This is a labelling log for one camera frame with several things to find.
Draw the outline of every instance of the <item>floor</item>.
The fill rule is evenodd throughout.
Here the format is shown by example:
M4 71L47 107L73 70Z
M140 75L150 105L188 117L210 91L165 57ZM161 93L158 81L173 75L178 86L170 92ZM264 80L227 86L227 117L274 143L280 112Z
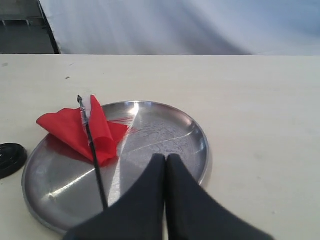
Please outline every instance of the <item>floor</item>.
M0 25L0 54L54 54L54 50L42 26Z

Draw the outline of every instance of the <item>silver tray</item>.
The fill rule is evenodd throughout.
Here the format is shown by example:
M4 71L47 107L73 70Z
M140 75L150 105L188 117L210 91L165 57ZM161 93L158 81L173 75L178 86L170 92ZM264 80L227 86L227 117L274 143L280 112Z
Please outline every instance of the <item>silver tray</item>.
M161 103L126 101L108 104L109 121L131 129L118 145L118 158L101 169L111 206L135 183L154 153L177 153L201 183L210 159L207 138L184 112ZM30 155L22 190L31 214L43 225L65 233L102 211L94 167L83 156L49 134Z

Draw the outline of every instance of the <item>black stick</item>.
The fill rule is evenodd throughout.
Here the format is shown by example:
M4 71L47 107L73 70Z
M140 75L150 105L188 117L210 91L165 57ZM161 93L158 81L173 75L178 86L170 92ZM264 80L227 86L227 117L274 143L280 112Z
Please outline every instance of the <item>black stick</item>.
M89 127L89 120L86 115L86 111L85 111L82 97L78 95L77 100L78 100L78 103L80 104L81 117L84 122L85 130L88 135L89 146L90 146L92 156L93 156L93 165L94 165L94 170L95 170L96 181L98 183L98 188L99 188L99 192L100 192L102 207L103 207L103 210L106 210L108 208L108 202L107 202L104 184L103 184L102 177L101 177L100 167L98 164L98 158L97 158L94 140L92 138L90 127Z

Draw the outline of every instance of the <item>folded red paper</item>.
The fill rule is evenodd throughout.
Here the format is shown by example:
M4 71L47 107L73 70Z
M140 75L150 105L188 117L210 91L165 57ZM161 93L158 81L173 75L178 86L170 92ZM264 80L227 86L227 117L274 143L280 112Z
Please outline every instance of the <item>folded red paper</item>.
M36 121L50 134L93 161L88 136L84 130L80 108L64 108L57 113L47 113ZM107 121L104 111L95 96L91 96L89 127L93 138L98 163L106 166L117 156L117 144L128 131L128 126Z

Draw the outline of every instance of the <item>red napkin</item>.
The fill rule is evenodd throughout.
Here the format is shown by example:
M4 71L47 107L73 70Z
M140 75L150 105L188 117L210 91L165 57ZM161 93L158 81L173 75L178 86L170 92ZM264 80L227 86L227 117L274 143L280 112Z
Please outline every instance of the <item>red napkin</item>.
M80 108L64 108L57 113L47 113L39 117L36 122L93 162L88 136L82 124ZM117 156L117 144L124 138L129 127L107 121L100 103L93 95L91 95L89 127L99 165L105 166L108 160Z

